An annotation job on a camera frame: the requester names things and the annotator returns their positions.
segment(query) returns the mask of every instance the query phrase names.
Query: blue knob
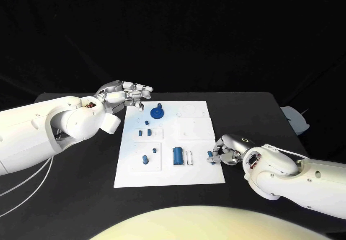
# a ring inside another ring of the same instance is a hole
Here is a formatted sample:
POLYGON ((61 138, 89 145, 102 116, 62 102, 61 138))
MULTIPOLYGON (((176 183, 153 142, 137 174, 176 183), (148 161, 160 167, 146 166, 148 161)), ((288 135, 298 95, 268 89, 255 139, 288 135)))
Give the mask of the blue knob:
POLYGON ((212 153, 212 151, 209 151, 209 152, 208 152, 208 155, 209 155, 209 158, 213 156, 213 153, 212 153))
POLYGON ((150 163, 148 157, 144 155, 143 156, 143 164, 147 165, 150 163))
POLYGON ((157 104, 157 107, 153 108, 150 115, 153 119, 161 119, 164 117, 163 105, 160 103, 157 104))

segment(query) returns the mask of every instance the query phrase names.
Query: blue object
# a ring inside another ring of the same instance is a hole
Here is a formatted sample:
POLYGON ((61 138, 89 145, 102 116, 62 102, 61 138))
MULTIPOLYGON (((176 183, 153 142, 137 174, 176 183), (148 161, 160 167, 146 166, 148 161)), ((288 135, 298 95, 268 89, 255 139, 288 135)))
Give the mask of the blue object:
POLYGON ((160 103, 157 104, 157 107, 153 108, 150 115, 153 119, 161 119, 164 117, 163 105, 160 103))
POLYGON ((143 156, 143 164, 147 165, 150 163, 148 157, 144 155, 143 156))
POLYGON ((209 151, 209 152, 208 152, 208 155, 209 155, 209 158, 213 156, 213 153, 212 153, 212 151, 209 151))
POLYGON ((180 147, 173 148, 173 164, 174 165, 185 165, 185 160, 183 160, 183 149, 180 147))

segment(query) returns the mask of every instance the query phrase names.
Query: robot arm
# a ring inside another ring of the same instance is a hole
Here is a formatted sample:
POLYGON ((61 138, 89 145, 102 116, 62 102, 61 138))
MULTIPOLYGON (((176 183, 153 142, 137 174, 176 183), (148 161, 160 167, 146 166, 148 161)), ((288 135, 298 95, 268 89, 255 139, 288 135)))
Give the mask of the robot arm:
POLYGON ((27 169, 72 145, 92 138, 102 129, 114 134, 124 107, 144 110, 141 98, 153 88, 114 81, 95 96, 63 97, 0 112, 0 176, 27 169))
POLYGON ((294 162, 283 149, 254 145, 245 138, 223 135, 208 162, 231 166, 242 162, 245 180, 265 199, 285 197, 303 208, 346 219, 346 165, 306 157, 294 162))

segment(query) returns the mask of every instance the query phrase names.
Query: table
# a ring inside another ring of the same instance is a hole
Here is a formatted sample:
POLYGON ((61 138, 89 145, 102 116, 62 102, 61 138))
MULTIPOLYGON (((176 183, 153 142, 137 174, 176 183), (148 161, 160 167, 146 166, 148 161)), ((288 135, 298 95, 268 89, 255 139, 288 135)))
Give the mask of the table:
MULTIPOLYGON (((92 94, 42 94, 36 102, 92 94)), ((270 93, 154 93, 153 101, 206 101, 216 139, 245 136, 306 155, 306 150, 270 93)), ((125 110, 117 116, 124 121, 125 110)), ((244 179, 242 165, 222 165, 226 184, 114 188, 124 122, 114 135, 102 130, 94 138, 61 153, 46 182, 32 199, 0 218, 1 239, 76 239, 94 237, 112 225, 150 211, 177 206, 222 206, 264 213, 319 233, 346 231, 346 220, 301 208, 288 199, 264 199, 244 179)), ((0 190, 14 187, 40 168, 0 177, 0 190)), ((32 194, 43 170, 0 199, 0 214, 32 194)))

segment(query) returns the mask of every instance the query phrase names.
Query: white circle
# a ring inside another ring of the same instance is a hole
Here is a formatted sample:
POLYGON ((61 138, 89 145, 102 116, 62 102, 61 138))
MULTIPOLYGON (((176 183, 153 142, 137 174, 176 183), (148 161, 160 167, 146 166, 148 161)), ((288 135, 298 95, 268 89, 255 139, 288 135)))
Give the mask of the white circle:
POLYGON ((196 112, 196 107, 193 105, 186 105, 186 106, 183 106, 183 111, 187 114, 193 114, 196 112))

